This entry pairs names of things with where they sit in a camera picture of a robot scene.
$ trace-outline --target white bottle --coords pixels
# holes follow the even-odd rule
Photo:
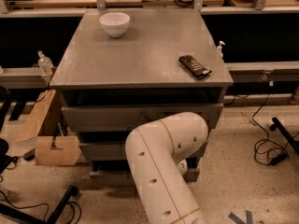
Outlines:
[[[38,52],[39,60],[38,66],[40,67],[43,75],[52,75],[52,69],[54,67],[49,57],[43,54],[43,51]]]

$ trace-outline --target speckled floor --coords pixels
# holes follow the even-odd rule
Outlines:
[[[247,97],[242,102],[235,101],[236,105],[227,105],[210,134],[205,157],[199,164],[200,178],[189,184],[209,224],[299,223],[299,155],[288,145],[290,158],[276,166],[262,166],[253,157],[254,144],[265,138],[265,132],[252,115],[264,98]],[[291,135],[299,133],[299,106],[286,105],[286,98],[279,105],[276,100],[269,100],[255,119],[268,131],[269,120],[277,117]],[[6,121],[1,132],[0,137],[10,144],[11,156],[21,156],[34,147],[35,140],[14,142],[26,118],[22,115],[18,121]],[[287,143],[279,130],[270,132],[270,139],[283,146]],[[8,189],[9,199],[15,205],[48,203],[50,213],[67,188],[74,185],[79,194],[71,200],[82,209],[79,223],[148,223],[134,186],[99,186],[91,181],[89,172],[87,164],[36,166],[35,161],[20,158],[15,169],[2,173],[1,185]],[[23,210],[40,219],[45,211],[46,207]],[[252,221],[250,217],[247,220],[246,211],[251,212]],[[67,206],[57,223],[67,223],[71,213]],[[232,214],[242,222],[231,220]],[[0,223],[14,222],[0,217]]]

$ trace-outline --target gray table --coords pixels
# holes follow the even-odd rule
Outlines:
[[[125,160],[128,132],[173,113],[199,113],[215,128],[233,83],[194,9],[116,10],[131,18],[127,33],[111,38],[101,29],[99,17],[111,10],[87,12],[50,84],[61,92],[66,121],[92,164]],[[212,73],[193,77],[178,61],[185,54]]]

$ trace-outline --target bowl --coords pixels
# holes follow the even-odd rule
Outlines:
[[[128,30],[130,17],[122,12],[110,12],[99,19],[104,31],[112,37],[120,37]]]

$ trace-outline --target white robotic arm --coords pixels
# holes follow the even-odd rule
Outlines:
[[[206,122],[190,112],[130,132],[126,156],[149,223],[207,224],[178,170],[207,136]]]

